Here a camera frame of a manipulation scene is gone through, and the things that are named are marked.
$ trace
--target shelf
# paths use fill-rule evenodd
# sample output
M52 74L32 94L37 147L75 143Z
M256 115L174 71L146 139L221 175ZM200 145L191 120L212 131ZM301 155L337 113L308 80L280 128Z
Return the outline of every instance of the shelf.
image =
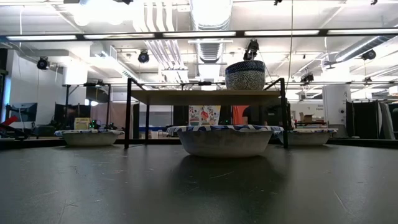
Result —
M279 91L251 90L147 90L132 91L131 96L150 105L264 105L278 100Z

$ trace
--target colorful poster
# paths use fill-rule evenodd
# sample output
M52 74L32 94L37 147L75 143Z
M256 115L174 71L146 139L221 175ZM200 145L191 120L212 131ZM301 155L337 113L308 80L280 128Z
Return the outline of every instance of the colorful poster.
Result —
M189 106L189 125L218 125L221 106Z

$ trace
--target wooden board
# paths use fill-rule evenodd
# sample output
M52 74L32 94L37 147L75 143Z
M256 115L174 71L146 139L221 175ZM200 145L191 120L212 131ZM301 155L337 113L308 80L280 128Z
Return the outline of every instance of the wooden board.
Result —
M136 100L150 105L263 105L277 101L279 91L220 90L132 91Z

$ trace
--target bowl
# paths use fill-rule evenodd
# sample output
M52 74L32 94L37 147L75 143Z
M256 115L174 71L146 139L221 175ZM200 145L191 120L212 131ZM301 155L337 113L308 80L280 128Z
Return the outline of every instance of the bowl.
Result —
M258 60L238 62L225 69L228 90L262 90L266 84L266 65Z
M295 129L287 131L290 146L321 146L329 140L330 133L337 133L336 129ZM281 142L284 141L282 132L278 133Z
M123 131L117 130L64 130L56 131L56 136L62 136L68 146L110 146Z
M176 126L167 132L177 133L183 148L203 157L251 157L264 152L277 126L204 125Z

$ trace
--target black table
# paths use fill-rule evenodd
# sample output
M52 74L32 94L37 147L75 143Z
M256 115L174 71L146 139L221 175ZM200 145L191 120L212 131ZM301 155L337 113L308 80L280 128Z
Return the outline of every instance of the black table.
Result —
M182 146L0 151L0 223L397 223L398 151Z

